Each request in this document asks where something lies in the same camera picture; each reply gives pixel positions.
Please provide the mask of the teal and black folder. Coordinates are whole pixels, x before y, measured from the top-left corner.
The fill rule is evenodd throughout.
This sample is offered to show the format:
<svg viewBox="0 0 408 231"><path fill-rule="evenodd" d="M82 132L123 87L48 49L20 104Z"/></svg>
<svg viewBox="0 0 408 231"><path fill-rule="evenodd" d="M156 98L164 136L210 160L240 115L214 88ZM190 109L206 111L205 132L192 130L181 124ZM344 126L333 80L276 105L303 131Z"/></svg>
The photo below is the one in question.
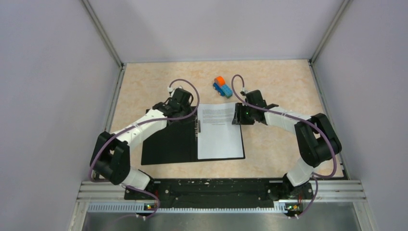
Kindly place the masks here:
<svg viewBox="0 0 408 231"><path fill-rule="evenodd" d="M141 165L203 162L197 158L197 114L198 111L191 121L176 122L146 139L142 146Z"/></svg>

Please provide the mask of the white printed paper sheets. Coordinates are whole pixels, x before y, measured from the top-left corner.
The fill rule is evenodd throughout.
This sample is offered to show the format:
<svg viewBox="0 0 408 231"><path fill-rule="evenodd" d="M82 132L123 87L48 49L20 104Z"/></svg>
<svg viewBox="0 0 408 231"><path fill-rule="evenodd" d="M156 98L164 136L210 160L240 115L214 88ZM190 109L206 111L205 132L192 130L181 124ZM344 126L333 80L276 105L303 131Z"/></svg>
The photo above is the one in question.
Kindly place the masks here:
<svg viewBox="0 0 408 231"><path fill-rule="evenodd" d="M241 127L232 124L234 113L235 103L199 105L198 160L245 158Z"/></svg>

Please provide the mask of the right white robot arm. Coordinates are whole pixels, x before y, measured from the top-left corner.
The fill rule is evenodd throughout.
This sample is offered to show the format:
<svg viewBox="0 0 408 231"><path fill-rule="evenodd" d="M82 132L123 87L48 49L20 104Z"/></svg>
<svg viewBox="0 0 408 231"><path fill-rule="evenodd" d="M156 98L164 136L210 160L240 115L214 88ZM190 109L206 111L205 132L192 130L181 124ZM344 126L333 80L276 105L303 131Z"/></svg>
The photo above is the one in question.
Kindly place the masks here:
<svg viewBox="0 0 408 231"><path fill-rule="evenodd" d="M296 136L300 158L295 166L284 175L282 192L295 198L302 191L301 185L314 175L323 162L333 160L342 150L341 142L328 117L323 113L303 115L267 104L259 90L241 91L245 97L235 105L234 125L253 125L255 122L284 129Z"/></svg>

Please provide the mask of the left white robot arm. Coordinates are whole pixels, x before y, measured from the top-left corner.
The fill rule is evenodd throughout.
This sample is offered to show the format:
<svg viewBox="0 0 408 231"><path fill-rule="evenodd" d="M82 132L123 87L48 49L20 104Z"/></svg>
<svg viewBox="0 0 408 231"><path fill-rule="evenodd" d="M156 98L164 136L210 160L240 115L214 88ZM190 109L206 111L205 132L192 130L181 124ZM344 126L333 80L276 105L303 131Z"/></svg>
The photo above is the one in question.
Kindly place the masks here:
<svg viewBox="0 0 408 231"><path fill-rule="evenodd" d="M90 160L90 170L113 185L135 188L143 199L152 197L151 177L131 167L130 153L158 131L194 115L193 95L182 89L173 89L165 102L155 104L147 113L114 133L102 132Z"/></svg>

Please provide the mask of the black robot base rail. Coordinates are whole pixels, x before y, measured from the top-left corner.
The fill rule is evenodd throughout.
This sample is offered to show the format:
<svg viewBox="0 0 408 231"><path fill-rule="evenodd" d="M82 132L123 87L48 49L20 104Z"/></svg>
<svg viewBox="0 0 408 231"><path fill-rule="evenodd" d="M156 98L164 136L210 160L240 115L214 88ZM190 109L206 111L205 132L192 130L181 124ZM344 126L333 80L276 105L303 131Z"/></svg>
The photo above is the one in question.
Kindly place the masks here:
<svg viewBox="0 0 408 231"><path fill-rule="evenodd" d="M279 178L156 179L148 194L125 189L124 199L157 197L160 208L271 208L279 200L305 202L313 196L311 183L292 186Z"/></svg>

